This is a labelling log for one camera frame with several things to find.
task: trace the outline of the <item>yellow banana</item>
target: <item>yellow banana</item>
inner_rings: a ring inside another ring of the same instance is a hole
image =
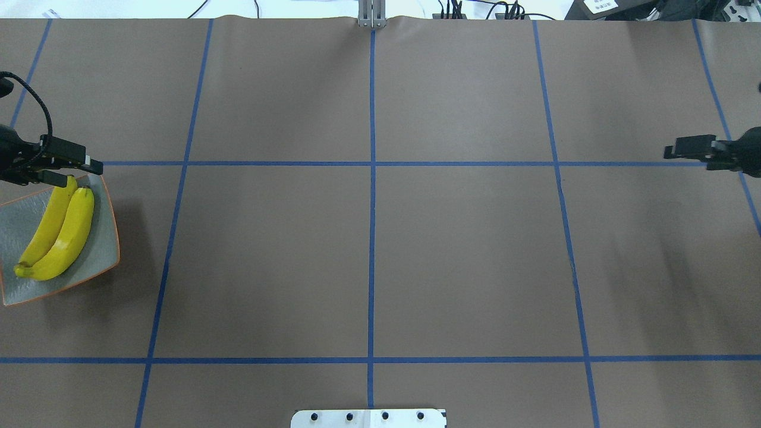
[[[92,226],[95,196],[90,187],[77,189],[68,203],[66,218],[56,243],[32,267],[16,265],[17,276],[30,277],[38,281],[55,278],[77,260],[88,240]]]
[[[37,231],[34,232],[32,240],[29,241],[27,249],[18,259],[19,265],[22,267],[32,266],[53,247],[58,238],[58,233],[61,232],[68,202],[75,190],[77,190],[77,181],[73,175],[66,178],[66,187],[53,188],[53,194],[50,195],[43,219],[37,226]]]

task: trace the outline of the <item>black cable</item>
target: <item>black cable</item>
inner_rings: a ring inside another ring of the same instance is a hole
[[[544,16],[545,18],[549,18],[549,19],[551,19],[553,21],[557,21],[555,18],[553,18],[553,17],[551,17],[549,15],[545,15],[545,14],[519,14],[517,17],[515,17],[513,19],[521,19],[524,16],[531,16],[531,15]]]
[[[505,19],[514,19],[513,17],[518,14],[518,2],[513,3],[509,13],[505,13]]]
[[[487,2],[486,0],[468,0],[468,2],[486,3],[487,5],[494,5],[495,2]]]
[[[492,3],[492,8],[489,9],[489,13],[486,14],[486,19],[489,19],[489,17],[492,16],[492,11],[494,10],[494,8],[496,8],[499,5],[503,5],[505,7],[505,14],[508,13],[508,8],[510,7],[510,5],[508,5],[507,3],[505,2]]]
[[[463,3],[457,3],[457,0],[452,0],[452,8],[454,9],[452,17],[454,19],[463,19]]]
[[[47,125],[47,129],[48,129],[47,139],[50,139],[51,137],[53,137],[53,121],[50,119],[50,112],[48,111],[45,103],[43,103],[42,98],[40,98],[40,96],[37,95],[37,93],[34,91],[34,89],[32,89],[31,86],[29,86],[28,83],[26,83],[22,78],[18,77],[17,75],[11,72],[0,72],[0,78],[5,78],[5,77],[12,78],[13,80],[21,83],[21,86],[23,86],[24,89],[26,89],[27,92],[29,92],[29,94],[34,98],[34,100],[40,105],[40,107],[43,109],[43,113],[45,114],[45,124]],[[21,165],[11,168],[11,171],[21,170],[33,164],[37,159],[40,158],[40,156],[43,155],[44,152],[45,152],[45,140],[43,140],[40,143],[40,150],[34,156],[32,156],[31,159],[29,159],[28,161],[24,162]]]
[[[192,14],[190,14],[190,16],[188,17],[188,19],[192,18],[192,17],[193,17],[193,15],[197,14],[197,13],[198,13],[198,11],[200,11],[200,10],[201,10],[201,9],[202,9],[204,6],[206,6],[206,3],[209,3],[209,0],[203,0],[203,3],[201,3],[201,5],[200,5],[200,6],[199,6],[199,7],[196,9],[196,11],[195,11],[195,12],[193,12]]]

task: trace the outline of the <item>black device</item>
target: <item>black device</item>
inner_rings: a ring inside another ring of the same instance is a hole
[[[0,72],[0,97],[13,91],[10,78],[24,86],[43,109],[47,134],[41,135],[38,143],[26,142],[15,129],[0,123],[0,180],[21,186],[45,183],[66,187],[66,176],[51,170],[73,168],[101,175],[103,163],[90,158],[83,145],[53,136],[53,122],[47,107],[23,79],[11,72]]]
[[[761,126],[748,129],[736,141],[721,141],[713,135],[680,137],[666,146],[664,159],[695,159],[709,171],[739,171],[761,178]]]
[[[658,11],[657,21],[729,21],[724,8],[730,0],[616,0],[615,8],[593,11],[584,0],[574,0],[565,16],[571,20],[637,21],[647,18],[653,10]]]

